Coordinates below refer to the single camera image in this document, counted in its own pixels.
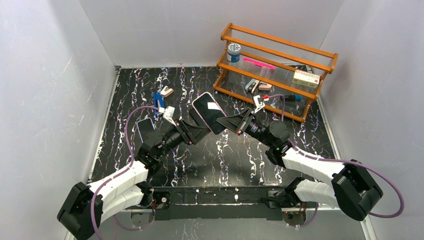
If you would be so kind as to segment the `purple edged smartphone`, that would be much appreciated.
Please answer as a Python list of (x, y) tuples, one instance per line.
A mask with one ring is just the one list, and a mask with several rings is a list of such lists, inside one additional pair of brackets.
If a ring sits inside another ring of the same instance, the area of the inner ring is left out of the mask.
[(225, 126), (217, 122), (217, 119), (226, 117), (226, 114), (211, 93), (202, 93), (192, 102), (192, 106), (215, 135), (220, 134), (226, 129)]

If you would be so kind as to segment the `beige pink phone case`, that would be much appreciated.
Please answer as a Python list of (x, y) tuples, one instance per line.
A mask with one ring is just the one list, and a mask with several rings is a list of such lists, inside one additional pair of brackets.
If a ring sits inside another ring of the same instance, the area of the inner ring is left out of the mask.
[(207, 124), (203, 121), (203, 119), (199, 116), (199, 114), (197, 113), (197, 111), (194, 108), (191, 108), (189, 110), (189, 115), (193, 119), (193, 121), (195, 122), (195, 124), (197, 126), (208, 129)]

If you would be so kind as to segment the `black arm mounting base bar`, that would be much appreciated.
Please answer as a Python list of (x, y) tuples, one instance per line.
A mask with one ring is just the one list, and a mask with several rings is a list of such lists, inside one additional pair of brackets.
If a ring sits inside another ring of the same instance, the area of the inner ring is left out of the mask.
[(152, 194), (156, 219), (266, 219), (290, 225), (306, 222), (308, 203), (280, 199), (281, 186), (157, 187)]

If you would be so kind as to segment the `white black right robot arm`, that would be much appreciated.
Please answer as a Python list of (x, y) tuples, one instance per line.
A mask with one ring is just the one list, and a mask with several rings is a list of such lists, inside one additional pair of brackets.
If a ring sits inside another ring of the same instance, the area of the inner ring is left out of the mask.
[(323, 161), (318, 155), (298, 149), (290, 142), (286, 124), (273, 121), (265, 126), (251, 110), (219, 117), (217, 123), (237, 135), (246, 133), (269, 147), (265, 154), (271, 163), (302, 172), (315, 181), (296, 178), (284, 189), (283, 202), (317, 202), (339, 208), (348, 217), (362, 221), (384, 193), (360, 162)]

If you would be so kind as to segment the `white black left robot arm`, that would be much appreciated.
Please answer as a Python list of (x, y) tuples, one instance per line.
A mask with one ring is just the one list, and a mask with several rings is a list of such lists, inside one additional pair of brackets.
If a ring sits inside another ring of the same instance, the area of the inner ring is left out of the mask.
[(142, 144), (133, 163), (104, 179), (78, 182), (71, 188), (57, 220), (77, 240), (89, 239), (103, 221), (128, 207), (149, 205), (154, 190), (148, 180), (163, 166), (163, 157), (182, 143), (197, 144), (210, 133), (208, 127), (183, 119), (165, 123), (162, 132), (147, 118), (137, 123), (137, 130)]

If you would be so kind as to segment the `phone in light blue case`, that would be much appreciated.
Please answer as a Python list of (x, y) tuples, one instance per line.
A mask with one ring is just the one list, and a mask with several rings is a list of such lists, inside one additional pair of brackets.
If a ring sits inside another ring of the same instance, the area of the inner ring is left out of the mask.
[(150, 117), (147, 117), (145, 119), (137, 121), (136, 129), (140, 137), (141, 143), (143, 143), (146, 137), (148, 136), (148, 133), (155, 130), (153, 120)]

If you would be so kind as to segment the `light blue small stapler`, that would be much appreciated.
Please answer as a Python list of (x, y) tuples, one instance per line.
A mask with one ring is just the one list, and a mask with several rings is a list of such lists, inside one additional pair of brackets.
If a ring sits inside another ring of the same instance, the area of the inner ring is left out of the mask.
[(255, 78), (252, 78), (247, 84), (246, 84), (246, 86), (244, 87), (244, 90), (247, 92), (247, 93), (253, 93), (254, 91), (255, 91), (255, 89), (256, 89), (256, 87), (258, 86), (258, 84), (260, 83), (260, 81), (259, 80), (257, 80), (257, 79), (255, 79)]

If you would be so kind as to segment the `small pink white stapler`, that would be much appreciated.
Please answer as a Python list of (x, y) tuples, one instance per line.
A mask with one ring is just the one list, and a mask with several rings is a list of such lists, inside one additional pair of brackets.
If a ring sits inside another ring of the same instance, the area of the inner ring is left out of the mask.
[(160, 91), (160, 94), (163, 98), (167, 98), (174, 92), (174, 89), (168, 86), (164, 86), (163, 89)]

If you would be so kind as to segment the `black blue marker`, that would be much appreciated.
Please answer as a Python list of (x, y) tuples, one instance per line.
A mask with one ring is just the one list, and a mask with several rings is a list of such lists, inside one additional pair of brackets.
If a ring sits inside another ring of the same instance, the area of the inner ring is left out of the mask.
[(283, 95), (280, 98), (285, 102), (299, 102), (303, 99), (303, 97), (299, 94)]

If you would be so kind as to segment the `orange wooden shelf rack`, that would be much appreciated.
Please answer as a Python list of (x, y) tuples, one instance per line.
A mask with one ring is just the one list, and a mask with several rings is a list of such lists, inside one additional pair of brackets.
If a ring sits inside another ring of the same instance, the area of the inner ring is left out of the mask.
[[(338, 53), (324, 51), (315, 47), (293, 42), (281, 37), (262, 33), (246, 27), (229, 23), (220, 35), (225, 42), (225, 49), (217, 62), (220, 75), (213, 85), (215, 91), (230, 95), (239, 100), (252, 103), (253, 96), (264, 95), (301, 95), (301, 101), (291, 103), (268, 102), (265, 109), (298, 122), (305, 122), (309, 109), (320, 95), (327, 75), (336, 68)], [(227, 46), (231, 43), (241, 45), (238, 62), (227, 60)], [(255, 66), (244, 61), (251, 58), (275, 66), (275, 70)], [(317, 88), (311, 88), (293, 83), (296, 70), (305, 71), (320, 76)], [(258, 90), (246, 92), (245, 86), (251, 80), (271, 84), (270, 91)]]

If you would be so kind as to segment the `pink pen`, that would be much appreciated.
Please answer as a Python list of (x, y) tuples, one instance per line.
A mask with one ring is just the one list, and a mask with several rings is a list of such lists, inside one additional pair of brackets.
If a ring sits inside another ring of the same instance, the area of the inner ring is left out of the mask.
[(258, 67), (261, 67), (261, 68), (268, 68), (270, 70), (275, 70), (275, 66), (261, 62), (261, 61), (258, 61), (258, 60), (255, 60), (253, 58), (244, 57), (243, 61), (248, 62), (248, 63), (252, 63), (255, 66), (258, 66)]

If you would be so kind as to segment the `white blue labelled jar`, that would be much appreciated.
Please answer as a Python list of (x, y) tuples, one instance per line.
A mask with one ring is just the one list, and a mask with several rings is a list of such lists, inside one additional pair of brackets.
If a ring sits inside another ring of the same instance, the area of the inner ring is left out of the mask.
[(241, 55), (241, 45), (235, 42), (230, 43), (227, 48), (227, 60), (230, 63), (236, 63), (240, 60)]

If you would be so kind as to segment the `white red cardboard box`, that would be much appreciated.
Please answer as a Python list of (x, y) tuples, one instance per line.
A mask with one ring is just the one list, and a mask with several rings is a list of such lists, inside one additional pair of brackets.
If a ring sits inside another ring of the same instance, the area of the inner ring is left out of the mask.
[(293, 74), (292, 82), (298, 85), (316, 89), (320, 83), (320, 76), (297, 69)]

